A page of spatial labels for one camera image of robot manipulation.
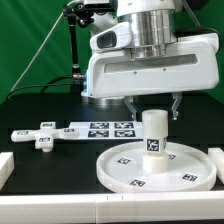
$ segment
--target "white base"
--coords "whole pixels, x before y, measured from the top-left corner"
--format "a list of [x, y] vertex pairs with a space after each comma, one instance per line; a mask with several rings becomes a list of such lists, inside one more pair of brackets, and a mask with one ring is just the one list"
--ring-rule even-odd
[[216, 181], [216, 167], [208, 156], [191, 147], [167, 143], [167, 171], [143, 170], [144, 143], [113, 147], [97, 161], [100, 182], [117, 193], [208, 191]]

